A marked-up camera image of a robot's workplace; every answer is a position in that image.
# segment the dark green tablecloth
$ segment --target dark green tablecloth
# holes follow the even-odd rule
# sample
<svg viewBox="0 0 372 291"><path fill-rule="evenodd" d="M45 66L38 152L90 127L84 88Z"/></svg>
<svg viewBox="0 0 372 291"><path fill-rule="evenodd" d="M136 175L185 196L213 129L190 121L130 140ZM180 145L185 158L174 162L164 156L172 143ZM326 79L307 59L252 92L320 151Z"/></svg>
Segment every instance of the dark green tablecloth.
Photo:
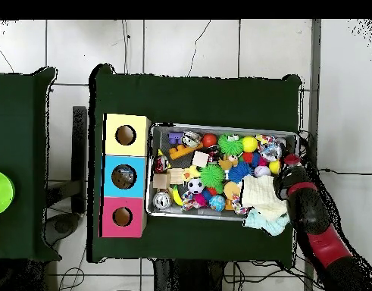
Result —
<svg viewBox="0 0 372 291"><path fill-rule="evenodd" d="M32 75L0 74L0 171L16 190L0 214L0 258L59 259L42 241L45 108L54 76L54 68Z"/></svg>
<svg viewBox="0 0 372 291"><path fill-rule="evenodd" d="M300 84L295 75L283 80L128 76L113 74L108 64L99 65L90 77L89 175L94 173L94 182L89 182L89 200L94 204L89 209L93 216L89 215L88 259L260 259L280 260L290 267L290 225L279 236L268 236L242 227L241 222L148 217L141 239L99 238L102 115L134 114L152 122L296 132Z"/></svg>

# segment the white cloth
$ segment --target white cloth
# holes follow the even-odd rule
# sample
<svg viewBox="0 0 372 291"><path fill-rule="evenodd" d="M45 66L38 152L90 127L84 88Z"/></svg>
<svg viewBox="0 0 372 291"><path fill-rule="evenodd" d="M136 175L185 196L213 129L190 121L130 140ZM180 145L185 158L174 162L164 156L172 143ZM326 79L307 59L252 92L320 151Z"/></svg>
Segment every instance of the white cloth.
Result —
<svg viewBox="0 0 372 291"><path fill-rule="evenodd" d="M286 201L279 200L274 192L273 181L268 175L259 178L247 175L242 180L242 206L255 207L267 221L275 221L287 211Z"/></svg>

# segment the yellow box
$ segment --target yellow box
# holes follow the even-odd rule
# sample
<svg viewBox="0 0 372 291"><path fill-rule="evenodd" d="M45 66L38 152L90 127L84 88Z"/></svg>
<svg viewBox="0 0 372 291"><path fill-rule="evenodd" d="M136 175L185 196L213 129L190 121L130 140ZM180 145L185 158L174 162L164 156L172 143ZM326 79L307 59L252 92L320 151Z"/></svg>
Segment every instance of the yellow box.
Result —
<svg viewBox="0 0 372 291"><path fill-rule="evenodd" d="M146 156L150 126L145 116L106 114L105 154Z"/></svg>

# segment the green spiky ball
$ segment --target green spiky ball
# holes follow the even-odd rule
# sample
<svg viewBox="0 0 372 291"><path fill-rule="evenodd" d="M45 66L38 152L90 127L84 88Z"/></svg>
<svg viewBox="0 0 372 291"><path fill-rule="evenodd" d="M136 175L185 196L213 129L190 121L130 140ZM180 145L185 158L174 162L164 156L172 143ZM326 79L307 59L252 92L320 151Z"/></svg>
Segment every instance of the green spiky ball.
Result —
<svg viewBox="0 0 372 291"><path fill-rule="evenodd" d="M220 151L227 155L241 154L243 152L242 139L230 142L227 137L227 134L219 136L218 145L220 146Z"/></svg>
<svg viewBox="0 0 372 291"><path fill-rule="evenodd" d="M218 194L224 192L224 185L222 181L225 179L225 172L222 168L215 164L209 164L202 168L201 181L206 187L214 187Z"/></svg>

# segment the stacked shape sorter boxes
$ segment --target stacked shape sorter boxes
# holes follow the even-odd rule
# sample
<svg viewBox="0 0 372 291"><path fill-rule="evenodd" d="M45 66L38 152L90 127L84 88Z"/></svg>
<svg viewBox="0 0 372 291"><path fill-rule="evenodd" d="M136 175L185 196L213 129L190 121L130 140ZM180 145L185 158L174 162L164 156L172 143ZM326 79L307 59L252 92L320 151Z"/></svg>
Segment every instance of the stacked shape sorter boxes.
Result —
<svg viewBox="0 0 372 291"><path fill-rule="evenodd" d="M122 126L133 129L135 139L129 145L116 140L117 130ZM100 210L101 237L140 238L146 226L144 209L145 178L147 165L147 139L150 121L144 116L104 115L105 179L103 180L103 206ZM129 189L120 189L113 184L111 175L119 165L134 169L136 181ZM120 226L114 220L114 212L125 208L130 213L127 225Z"/></svg>

